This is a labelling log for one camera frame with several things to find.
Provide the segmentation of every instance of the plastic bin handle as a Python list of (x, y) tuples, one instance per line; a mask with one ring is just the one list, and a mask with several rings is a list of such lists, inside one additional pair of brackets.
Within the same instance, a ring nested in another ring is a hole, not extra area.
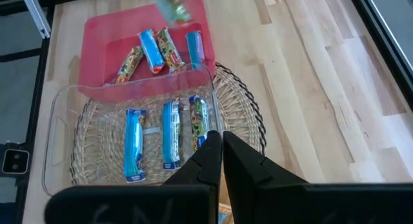
[[(50, 136), (52, 138), (49, 142), (50, 155), (47, 155), (47, 157), (49, 157), (49, 161), (48, 161), (49, 165), (52, 165), (52, 166), (58, 165), (66, 159), (67, 151), (68, 151), (68, 148), (67, 148), (68, 130), (69, 130), (69, 126), (67, 125), (65, 121), (63, 121), (60, 117), (53, 117), (52, 128), (50, 130), (51, 131)], [(59, 143), (56, 143), (57, 138), (63, 141), (62, 145)]]

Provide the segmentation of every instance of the woven basket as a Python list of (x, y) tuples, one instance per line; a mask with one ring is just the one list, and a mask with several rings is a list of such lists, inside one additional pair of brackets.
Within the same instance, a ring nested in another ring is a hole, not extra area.
[[(231, 70), (217, 64), (214, 87), (224, 130), (233, 132), (265, 155), (267, 142), (263, 119), (247, 86)], [(176, 97), (190, 95), (180, 92)], [(126, 184), (123, 176), (125, 110), (129, 107), (140, 107), (144, 103), (150, 112), (145, 118), (143, 128), (160, 127), (158, 117), (161, 116), (163, 103), (170, 98), (171, 96), (167, 98), (159, 96), (149, 98), (150, 100), (131, 100), (112, 106), (90, 100), (78, 119), (75, 131), (75, 147), (70, 164), (72, 184)], [(192, 131), (190, 128), (184, 129), (183, 134), (192, 135)], [(147, 135), (144, 140), (144, 145), (151, 147), (144, 147), (141, 166), (145, 171), (146, 179), (138, 184), (148, 185), (165, 181), (174, 171), (162, 169), (161, 133)], [(186, 161), (192, 153), (184, 151), (181, 157)]]

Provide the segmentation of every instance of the wrapped snack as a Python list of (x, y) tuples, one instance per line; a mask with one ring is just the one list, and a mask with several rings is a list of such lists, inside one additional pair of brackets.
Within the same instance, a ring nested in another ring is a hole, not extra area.
[(182, 25), (191, 21), (191, 15), (181, 1), (176, 0), (154, 0), (159, 11), (164, 15), (166, 21), (171, 24)]
[(128, 82), (139, 62), (143, 58), (143, 50), (140, 46), (132, 47), (126, 59), (117, 73), (116, 83)]
[(162, 55), (159, 51), (159, 47), (156, 44), (156, 37), (153, 30), (145, 30), (139, 34), (139, 39), (141, 40), (141, 45), (143, 52), (148, 60), (149, 69), (153, 74), (158, 74), (165, 62), (163, 61)]
[(204, 99), (198, 95), (189, 98), (194, 151), (201, 147), (209, 131), (208, 107)]
[(191, 59), (191, 63), (193, 63), (192, 69), (198, 69), (200, 65), (205, 64), (201, 33), (199, 33), (199, 31), (187, 33), (186, 42), (188, 43), (189, 58)]
[(220, 203), (218, 211), (218, 224), (228, 223), (232, 215), (231, 206)]
[(180, 66), (184, 65), (167, 28), (163, 28), (157, 33), (157, 42), (166, 64), (169, 66), (169, 73), (174, 73)]
[(146, 110), (130, 108), (126, 111), (125, 158), (123, 174), (128, 183), (145, 180), (145, 172), (141, 169), (143, 157), (142, 124)]
[(163, 106), (162, 113), (162, 155), (163, 168), (172, 170), (181, 167), (179, 146), (181, 126), (179, 117), (179, 100), (170, 101)]

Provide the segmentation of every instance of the light wood tabletop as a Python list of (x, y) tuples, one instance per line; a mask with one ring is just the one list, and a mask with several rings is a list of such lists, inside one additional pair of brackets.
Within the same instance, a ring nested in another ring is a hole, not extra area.
[[(77, 83), (87, 19), (152, 0), (55, 7), (24, 223), (43, 222), (54, 96)], [(408, 182), (413, 116), (351, 0), (205, 0), (216, 60), (248, 86), (267, 156), (312, 183)], [(228, 203), (225, 189), (221, 201)]]

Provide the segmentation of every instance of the black frame edge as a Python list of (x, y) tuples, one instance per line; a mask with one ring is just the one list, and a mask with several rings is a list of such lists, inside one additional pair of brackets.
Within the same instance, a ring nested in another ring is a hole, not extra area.
[[(50, 24), (52, 25), (54, 16), (54, 5), (48, 7), (46, 18)], [(46, 72), (46, 62), (49, 50), (49, 39), (44, 39), (41, 44), (41, 53), (39, 58), (39, 64), (37, 65), (37, 75), (35, 79), (35, 86), (33, 91), (33, 98), (32, 98), (32, 106), (30, 109), (30, 119), (27, 126), (27, 133), (26, 133), (26, 142), (24, 144), (24, 150), (29, 151), (30, 157), (33, 158), (33, 150), (34, 150), (34, 143), (35, 143), (35, 135), (37, 129), (37, 120), (39, 118), (39, 109), (41, 103), (41, 96), (43, 91), (43, 82), (45, 80), (45, 72)], [(16, 209), (15, 209), (15, 216), (16, 216), (16, 223), (23, 222), (23, 215), (25, 213), (25, 205), (26, 205), (26, 195), (28, 189), (28, 182), (30, 178), (30, 170), (31, 165), (29, 166), (28, 172), (25, 175), (25, 184), (18, 186), (17, 188), (17, 195), (15, 199)]]
[(11, 53), (0, 56), (0, 63), (15, 61), (19, 59), (25, 59), (28, 57), (39, 56), (41, 53), (41, 48), (31, 49), (31, 50), (24, 50), (21, 52)]
[(413, 110), (413, 71), (370, 0), (352, 0), (410, 109)]

